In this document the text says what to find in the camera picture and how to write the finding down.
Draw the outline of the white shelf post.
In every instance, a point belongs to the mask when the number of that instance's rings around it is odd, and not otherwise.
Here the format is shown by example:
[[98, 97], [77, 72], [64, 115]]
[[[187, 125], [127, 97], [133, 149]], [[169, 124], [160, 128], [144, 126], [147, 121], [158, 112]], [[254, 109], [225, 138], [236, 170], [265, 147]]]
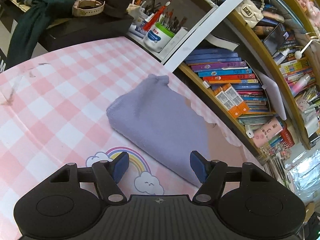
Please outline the white shelf post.
[[211, 31], [224, 20], [243, 0], [226, 0], [214, 6], [180, 40], [175, 51], [162, 61], [164, 68], [173, 72], [180, 63], [203, 41]]

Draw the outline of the wooden bookshelf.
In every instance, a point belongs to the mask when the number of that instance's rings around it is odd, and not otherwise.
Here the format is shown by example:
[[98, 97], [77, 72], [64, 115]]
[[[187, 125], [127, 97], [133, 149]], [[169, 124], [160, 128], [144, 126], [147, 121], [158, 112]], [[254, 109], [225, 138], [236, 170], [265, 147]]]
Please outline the wooden bookshelf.
[[[300, 23], [303, 28], [309, 30], [311, 28], [306, 26], [306, 20], [302, 19], [302, 12], [298, 12], [298, 3], [294, 0], [282, 0], [288, 6], [293, 9], [293, 13], [299, 18]], [[263, 45], [263, 43], [255, 35], [254, 31], [249, 27], [242, 17], [231, 10], [229, 7], [234, 5], [238, 6], [240, 0], [227, 0], [221, 6], [219, 6], [213, 14], [222, 12], [224, 9], [223, 20], [220, 23], [224, 23], [229, 27], [229, 29], [241, 40], [243, 45], [248, 50], [248, 53], [255, 58], [257, 64], [250, 64], [251, 67], [255, 69], [256, 72], [262, 72], [267, 75], [273, 81], [275, 81], [280, 90], [281, 99], [284, 103], [286, 113], [289, 114], [290, 120], [298, 135], [300, 142], [305, 149], [311, 150], [315, 147], [316, 143], [311, 143], [305, 124], [300, 114], [295, 100], [290, 92], [289, 86], [285, 82], [280, 70], [272, 60], [271, 55]], [[181, 63], [174, 74], [185, 83], [217, 116], [223, 121], [223, 123], [233, 132], [235, 136], [248, 148], [248, 150], [255, 156], [259, 161], [262, 161], [262, 152], [257, 148], [253, 141], [245, 133], [245, 128], [240, 125], [226, 110], [222, 107], [220, 103], [214, 98], [213, 91], [211, 89], [205, 88], [202, 81], [191, 69], [185, 64]]]

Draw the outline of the pink checkered tablecloth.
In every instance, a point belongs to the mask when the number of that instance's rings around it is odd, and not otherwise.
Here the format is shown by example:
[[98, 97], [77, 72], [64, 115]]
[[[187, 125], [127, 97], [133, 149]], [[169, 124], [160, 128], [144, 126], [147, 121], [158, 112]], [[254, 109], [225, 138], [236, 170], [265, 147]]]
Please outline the pink checkered tablecloth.
[[132, 194], [189, 194], [196, 187], [114, 131], [106, 110], [148, 75], [168, 75], [169, 87], [219, 126], [230, 144], [238, 137], [182, 81], [124, 37], [52, 51], [1, 74], [1, 239], [19, 239], [16, 202], [61, 166], [80, 167], [130, 156], [119, 183]]

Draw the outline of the white tablet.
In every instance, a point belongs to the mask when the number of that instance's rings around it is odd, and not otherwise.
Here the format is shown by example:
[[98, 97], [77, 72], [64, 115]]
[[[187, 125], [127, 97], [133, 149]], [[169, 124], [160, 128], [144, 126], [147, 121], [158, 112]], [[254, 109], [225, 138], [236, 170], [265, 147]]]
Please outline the white tablet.
[[262, 88], [266, 92], [273, 110], [282, 120], [285, 121], [287, 119], [287, 115], [277, 83], [258, 70], [256, 70], [255, 73], [262, 82]]

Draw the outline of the dark green cloth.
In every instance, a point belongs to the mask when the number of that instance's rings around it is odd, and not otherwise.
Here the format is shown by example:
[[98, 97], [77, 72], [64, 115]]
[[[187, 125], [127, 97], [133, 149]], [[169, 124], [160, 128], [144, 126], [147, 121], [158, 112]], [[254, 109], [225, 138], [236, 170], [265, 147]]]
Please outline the dark green cloth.
[[75, 0], [31, 0], [30, 9], [18, 20], [12, 35], [7, 68], [31, 58], [42, 33], [57, 19], [71, 18]]

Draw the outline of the white tub green lid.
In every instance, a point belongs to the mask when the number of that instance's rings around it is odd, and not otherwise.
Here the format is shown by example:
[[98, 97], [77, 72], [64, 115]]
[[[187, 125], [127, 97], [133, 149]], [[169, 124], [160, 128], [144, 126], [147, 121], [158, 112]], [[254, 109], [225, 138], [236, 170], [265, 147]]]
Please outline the white tub green lid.
[[151, 51], [159, 53], [174, 36], [173, 32], [156, 22], [144, 36], [143, 43]]

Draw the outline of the lavender knit sweater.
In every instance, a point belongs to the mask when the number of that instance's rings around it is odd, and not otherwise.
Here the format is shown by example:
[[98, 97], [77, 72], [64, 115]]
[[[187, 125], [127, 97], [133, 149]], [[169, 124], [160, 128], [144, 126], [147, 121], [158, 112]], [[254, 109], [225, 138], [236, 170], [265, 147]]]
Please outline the lavender knit sweater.
[[169, 88], [167, 75], [150, 74], [109, 105], [110, 126], [156, 161], [199, 186], [190, 153], [209, 158], [209, 135], [216, 128], [198, 115], [187, 98]]

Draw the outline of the red tassel pen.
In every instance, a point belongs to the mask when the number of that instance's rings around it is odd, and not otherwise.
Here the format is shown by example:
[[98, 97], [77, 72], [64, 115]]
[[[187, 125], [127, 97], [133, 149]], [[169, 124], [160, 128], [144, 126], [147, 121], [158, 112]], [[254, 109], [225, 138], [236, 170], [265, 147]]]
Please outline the red tassel pen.
[[144, 31], [149, 31], [150, 28], [158, 21], [161, 14], [165, 11], [165, 9], [170, 5], [171, 1], [167, 1], [167, 3], [157, 11], [153, 17], [143, 26]]

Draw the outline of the beige wrist watch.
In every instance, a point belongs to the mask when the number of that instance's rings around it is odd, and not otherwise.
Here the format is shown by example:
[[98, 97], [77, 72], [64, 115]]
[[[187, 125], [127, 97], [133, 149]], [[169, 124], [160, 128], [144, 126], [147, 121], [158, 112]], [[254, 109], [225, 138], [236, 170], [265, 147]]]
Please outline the beige wrist watch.
[[76, 0], [72, 7], [75, 17], [99, 15], [104, 10], [105, 3], [97, 0]]

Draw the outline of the row of colourful books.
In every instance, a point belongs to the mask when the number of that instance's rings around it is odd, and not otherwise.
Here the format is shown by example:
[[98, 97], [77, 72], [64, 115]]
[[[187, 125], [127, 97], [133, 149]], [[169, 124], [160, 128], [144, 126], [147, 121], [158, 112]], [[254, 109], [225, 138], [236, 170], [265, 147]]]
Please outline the row of colourful books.
[[258, 129], [273, 117], [262, 82], [238, 53], [224, 48], [196, 48], [185, 64], [212, 91], [230, 83], [249, 107], [247, 114], [237, 118], [243, 126]]

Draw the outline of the orange white boxes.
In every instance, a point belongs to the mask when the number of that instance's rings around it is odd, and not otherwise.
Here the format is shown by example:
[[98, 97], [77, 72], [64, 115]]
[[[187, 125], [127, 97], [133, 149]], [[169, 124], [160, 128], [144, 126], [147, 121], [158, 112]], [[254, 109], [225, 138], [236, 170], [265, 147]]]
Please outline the orange white boxes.
[[235, 119], [249, 112], [247, 103], [240, 94], [228, 83], [213, 90], [214, 96], [227, 112]]

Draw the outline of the white quilted handbag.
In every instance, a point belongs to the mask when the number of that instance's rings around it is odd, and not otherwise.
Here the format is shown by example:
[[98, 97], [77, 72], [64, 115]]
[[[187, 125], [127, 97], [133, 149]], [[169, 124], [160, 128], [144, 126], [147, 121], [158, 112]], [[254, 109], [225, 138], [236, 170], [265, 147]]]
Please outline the white quilted handbag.
[[257, 7], [251, 0], [243, 0], [237, 7], [236, 12], [244, 19], [244, 21], [253, 29], [263, 16], [265, 0], [259, 0], [260, 7]]

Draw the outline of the pink cylindrical cup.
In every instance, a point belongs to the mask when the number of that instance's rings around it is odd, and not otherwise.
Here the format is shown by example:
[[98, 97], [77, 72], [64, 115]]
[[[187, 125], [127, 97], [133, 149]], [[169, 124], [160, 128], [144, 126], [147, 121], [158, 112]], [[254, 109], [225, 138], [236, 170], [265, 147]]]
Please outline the pink cylindrical cup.
[[283, 128], [284, 123], [281, 118], [274, 116], [267, 123], [253, 132], [252, 140], [258, 148], [261, 148], [267, 142], [271, 141], [273, 137], [278, 135]]

